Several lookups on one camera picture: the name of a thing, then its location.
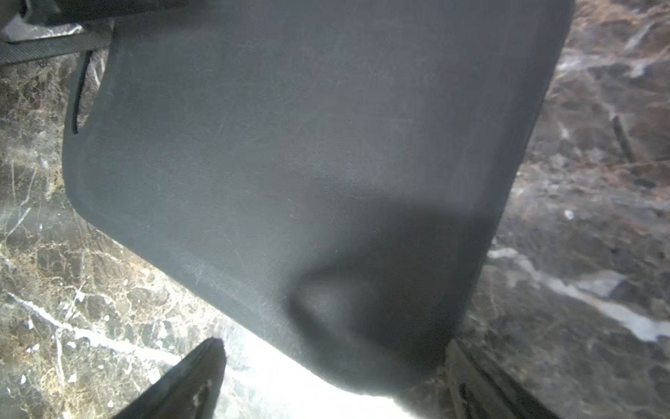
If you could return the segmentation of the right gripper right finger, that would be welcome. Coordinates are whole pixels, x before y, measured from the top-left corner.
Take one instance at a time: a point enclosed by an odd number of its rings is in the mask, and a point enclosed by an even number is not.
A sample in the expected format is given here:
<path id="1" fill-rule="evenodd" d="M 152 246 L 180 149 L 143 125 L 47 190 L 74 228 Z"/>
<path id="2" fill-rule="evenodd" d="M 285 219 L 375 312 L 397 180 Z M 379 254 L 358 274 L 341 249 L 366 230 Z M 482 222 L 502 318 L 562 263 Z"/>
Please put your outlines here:
<path id="1" fill-rule="evenodd" d="M 502 368 L 457 340 L 447 347 L 448 388 L 457 418 L 556 418 Z"/>

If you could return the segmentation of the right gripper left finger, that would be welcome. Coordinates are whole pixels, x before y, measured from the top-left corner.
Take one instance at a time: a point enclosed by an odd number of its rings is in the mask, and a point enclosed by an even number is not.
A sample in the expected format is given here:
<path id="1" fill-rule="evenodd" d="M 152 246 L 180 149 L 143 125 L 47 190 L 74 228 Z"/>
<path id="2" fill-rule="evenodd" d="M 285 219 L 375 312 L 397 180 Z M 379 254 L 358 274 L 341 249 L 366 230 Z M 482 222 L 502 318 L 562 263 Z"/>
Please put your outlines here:
<path id="1" fill-rule="evenodd" d="M 223 341 L 208 338 L 115 417 L 211 419 L 223 385 L 226 364 Z"/>

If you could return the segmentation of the black cutting board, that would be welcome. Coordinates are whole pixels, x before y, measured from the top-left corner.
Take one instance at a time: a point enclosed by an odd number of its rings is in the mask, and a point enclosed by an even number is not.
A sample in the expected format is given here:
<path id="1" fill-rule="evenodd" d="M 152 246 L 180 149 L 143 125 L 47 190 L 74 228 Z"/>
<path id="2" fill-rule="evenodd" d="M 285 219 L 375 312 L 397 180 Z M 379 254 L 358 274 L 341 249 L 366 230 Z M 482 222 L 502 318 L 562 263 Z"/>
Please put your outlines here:
<path id="1" fill-rule="evenodd" d="M 442 363 L 571 1 L 193 1 L 116 21 L 62 172 L 74 209 L 321 379 Z"/>

